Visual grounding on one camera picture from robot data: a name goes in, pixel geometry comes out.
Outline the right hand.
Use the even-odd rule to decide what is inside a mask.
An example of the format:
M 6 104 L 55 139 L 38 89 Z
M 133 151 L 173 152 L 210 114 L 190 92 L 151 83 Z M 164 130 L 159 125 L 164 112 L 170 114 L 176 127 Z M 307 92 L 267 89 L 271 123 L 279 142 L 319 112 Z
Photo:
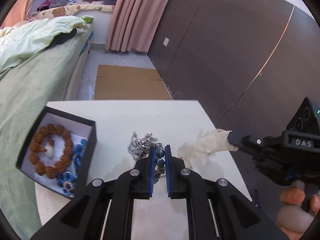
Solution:
M 313 195 L 310 199 L 309 209 L 302 209 L 305 199 L 305 184 L 301 181 L 292 184 L 280 195 L 284 206 L 277 214 L 276 224 L 289 239 L 300 239 L 319 212 L 319 196 Z

